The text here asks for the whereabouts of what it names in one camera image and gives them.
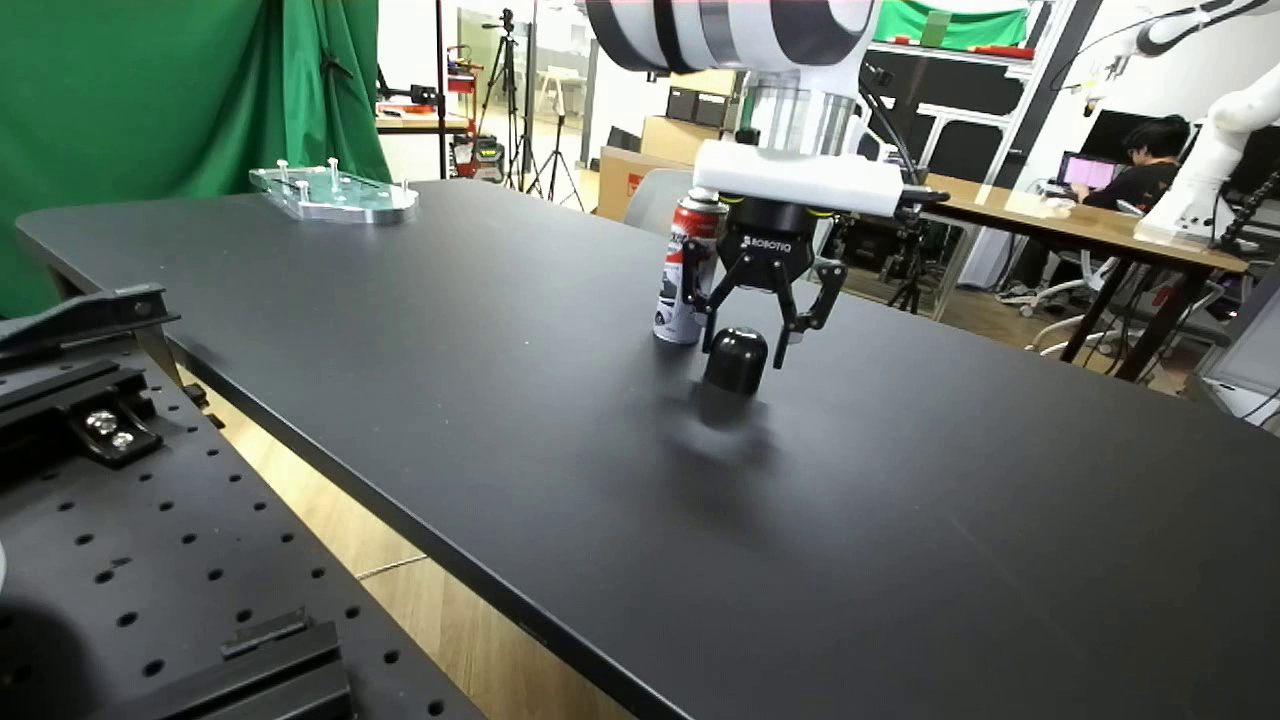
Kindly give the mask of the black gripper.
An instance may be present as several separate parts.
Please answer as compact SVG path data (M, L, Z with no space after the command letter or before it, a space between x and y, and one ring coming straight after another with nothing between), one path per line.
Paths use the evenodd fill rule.
M717 250L724 265L724 281L717 276L717 260L706 252L683 256L683 313L686 313L686 341L706 350L706 334L717 328L720 306L735 287L763 287L778 306L778 335L773 351L773 367L785 367L789 346L805 334L829 324L846 265L843 260L816 260L811 252L811 213L785 201L739 201L729 210L729 227ZM793 283L811 269L816 299L798 313Z

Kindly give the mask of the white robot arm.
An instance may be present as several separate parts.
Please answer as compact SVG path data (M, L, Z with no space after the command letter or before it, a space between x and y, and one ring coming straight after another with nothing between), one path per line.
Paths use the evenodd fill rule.
M583 0L583 18L627 74L733 70L763 86L763 138L696 154L652 334L699 346L712 374L785 363L843 281L811 250L816 217L892 217L905 196L892 165L843 149L877 0Z

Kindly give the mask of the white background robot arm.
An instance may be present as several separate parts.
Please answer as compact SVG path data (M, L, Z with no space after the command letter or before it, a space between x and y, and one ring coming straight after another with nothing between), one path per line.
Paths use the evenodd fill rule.
M1159 11L1136 41L1141 52L1155 58L1178 41L1206 32L1225 21L1267 8L1273 0L1192 0L1182 8ZM1246 142L1280 121L1280 64L1258 74L1253 86L1239 86L1206 105L1206 121L1178 165L1169 191L1136 225L1141 239L1195 239L1212 243L1212 220L1219 188L1233 179L1242 160Z

